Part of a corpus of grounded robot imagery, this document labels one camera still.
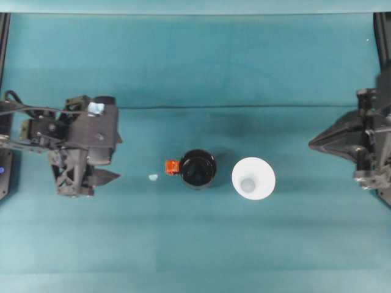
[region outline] robotic arm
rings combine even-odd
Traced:
[[[30,117],[22,123],[20,141],[10,139],[16,112]],[[13,91],[7,91],[0,101],[0,147],[47,151],[57,193],[70,197],[93,195],[96,186],[120,176],[96,168],[109,165],[117,144],[122,142],[117,124],[118,108],[110,96],[68,99],[63,110],[27,106]]]
[[[357,98],[358,110],[346,113],[309,146],[354,162],[354,179],[391,205],[391,67],[378,76],[376,89],[359,90]]]

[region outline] black cable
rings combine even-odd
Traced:
[[[91,113],[91,112],[88,112],[88,111],[70,111],[70,110],[60,110],[60,109],[50,108],[50,107],[31,107],[31,106],[27,106],[27,105],[23,104],[23,102],[20,99],[20,97],[18,96],[18,94],[15,93],[13,90],[7,90],[4,93],[4,99],[7,102],[10,102],[10,103],[13,103],[13,104],[16,104],[16,105],[20,105],[21,107],[16,108],[16,109],[12,109],[12,110],[8,110],[8,111],[0,112],[0,116],[9,115],[9,114],[16,113],[16,112],[25,112],[31,118],[38,118],[37,115],[33,111],[48,111],[48,112],[54,112],[54,113],[59,112],[59,113],[69,114],[69,115],[71,115],[71,114],[84,114],[84,113],[87,113],[87,114],[89,114],[91,116],[97,116],[95,113]]]
[[[63,113],[63,114],[89,114],[89,115],[92,115],[92,116],[97,116],[95,113],[91,113],[91,112],[88,112],[88,111],[68,111],[68,110],[60,110],[60,109],[56,109],[56,108],[30,107],[30,106],[24,106],[24,107],[16,108],[16,109],[13,109],[13,110],[2,111],[2,112],[0,112],[0,116],[9,115],[9,114],[17,113],[17,112],[25,112],[25,111],[28,111],[28,110],[48,111],[48,112],[54,112],[54,113],[58,112],[58,113]]]
[[[22,106],[25,106],[22,102],[22,100],[19,98],[18,94],[15,93],[13,90],[8,90],[4,93],[4,99],[7,101],[7,102],[10,102],[12,103],[13,101],[11,101],[11,99],[9,98],[9,96],[12,96],[12,98],[15,100],[16,103],[22,105]],[[28,116],[30,116],[31,118],[37,118],[36,114],[32,111],[26,111],[26,114]]]

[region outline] small orange block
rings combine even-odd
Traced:
[[[166,161],[166,173],[170,176],[179,174],[179,161],[169,160]]]

